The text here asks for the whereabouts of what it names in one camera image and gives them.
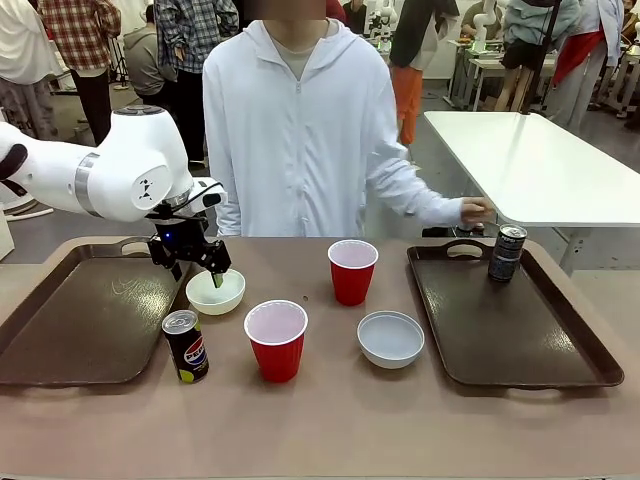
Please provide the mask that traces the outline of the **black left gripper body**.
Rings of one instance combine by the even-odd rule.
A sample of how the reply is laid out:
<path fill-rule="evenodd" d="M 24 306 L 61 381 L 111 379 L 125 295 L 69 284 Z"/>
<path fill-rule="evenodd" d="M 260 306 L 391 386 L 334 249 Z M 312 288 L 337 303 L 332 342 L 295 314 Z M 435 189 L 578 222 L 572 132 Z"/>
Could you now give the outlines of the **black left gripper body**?
<path fill-rule="evenodd" d="M 155 265 L 170 271 L 176 263 L 180 266 L 181 262 L 198 264 L 203 247 L 210 243 L 205 238 L 208 220 L 204 212 L 189 217 L 178 214 L 176 208 L 168 203 L 161 203 L 146 218 L 152 221 L 157 231 L 147 241 Z"/>

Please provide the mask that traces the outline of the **person's left hand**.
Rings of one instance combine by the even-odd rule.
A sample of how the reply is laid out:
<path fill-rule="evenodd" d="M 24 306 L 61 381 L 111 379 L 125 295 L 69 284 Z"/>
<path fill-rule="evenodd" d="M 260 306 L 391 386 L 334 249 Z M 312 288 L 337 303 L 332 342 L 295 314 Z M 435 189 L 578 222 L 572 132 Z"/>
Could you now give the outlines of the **person's left hand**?
<path fill-rule="evenodd" d="M 462 199 L 460 218 L 463 224 L 476 225 L 491 222 L 495 216 L 495 208 L 487 198 L 464 197 Z"/>

